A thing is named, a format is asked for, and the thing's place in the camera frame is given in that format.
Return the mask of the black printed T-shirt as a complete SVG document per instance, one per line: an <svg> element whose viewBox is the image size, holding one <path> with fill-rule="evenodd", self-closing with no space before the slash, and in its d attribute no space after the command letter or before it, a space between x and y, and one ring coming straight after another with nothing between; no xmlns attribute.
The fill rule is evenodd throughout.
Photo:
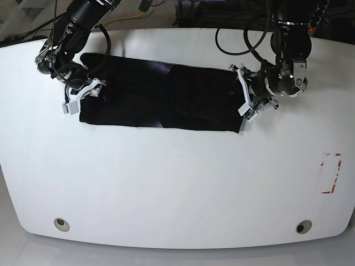
<svg viewBox="0 0 355 266"><path fill-rule="evenodd" d="M243 103L229 70L110 56L94 74L105 80L98 97L80 102L80 122L239 132Z"/></svg>

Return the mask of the white power strip red light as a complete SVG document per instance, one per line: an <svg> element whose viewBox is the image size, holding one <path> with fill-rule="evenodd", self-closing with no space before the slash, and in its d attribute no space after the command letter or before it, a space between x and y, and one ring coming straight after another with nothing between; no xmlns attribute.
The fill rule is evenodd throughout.
<svg viewBox="0 0 355 266"><path fill-rule="evenodd" d="M308 35L312 37L327 10L329 0L310 0L308 4Z"/></svg>

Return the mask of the red tape rectangle marker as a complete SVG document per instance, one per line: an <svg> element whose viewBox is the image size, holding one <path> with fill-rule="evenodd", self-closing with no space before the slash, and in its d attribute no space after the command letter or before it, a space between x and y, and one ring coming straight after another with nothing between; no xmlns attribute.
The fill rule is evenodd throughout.
<svg viewBox="0 0 355 266"><path fill-rule="evenodd" d="M341 153L324 153L319 170L319 192L328 195L334 192L342 163Z"/></svg>

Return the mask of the right table grommet hole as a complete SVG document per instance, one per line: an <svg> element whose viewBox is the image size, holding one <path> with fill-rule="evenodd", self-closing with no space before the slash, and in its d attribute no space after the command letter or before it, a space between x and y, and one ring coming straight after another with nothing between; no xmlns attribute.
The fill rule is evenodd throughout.
<svg viewBox="0 0 355 266"><path fill-rule="evenodd" d="M312 228L312 222L310 220L304 220L296 226L296 232L298 234L306 234Z"/></svg>

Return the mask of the table grommet hole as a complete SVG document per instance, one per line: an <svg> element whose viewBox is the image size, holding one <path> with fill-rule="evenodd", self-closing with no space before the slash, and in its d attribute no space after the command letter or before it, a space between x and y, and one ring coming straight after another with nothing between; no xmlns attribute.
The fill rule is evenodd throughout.
<svg viewBox="0 0 355 266"><path fill-rule="evenodd" d="M56 218L54 220L54 226L61 232L67 232L70 230L70 225L67 221L61 218Z"/></svg>
<svg viewBox="0 0 355 266"><path fill-rule="evenodd" d="M312 228L312 222L310 220L304 220L296 226L296 232L298 234L306 234Z"/></svg>

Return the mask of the left table grommet hole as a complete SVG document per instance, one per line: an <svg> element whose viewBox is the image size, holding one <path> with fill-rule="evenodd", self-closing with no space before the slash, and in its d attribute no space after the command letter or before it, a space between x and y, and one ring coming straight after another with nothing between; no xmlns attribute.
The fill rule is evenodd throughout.
<svg viewBox="0 0 355 266"><path fill-rule="evenodd" d="M67 232L70 230L70 225L67 221L61 218L56 218L54 220L54 226L61 232Z"/></svg>

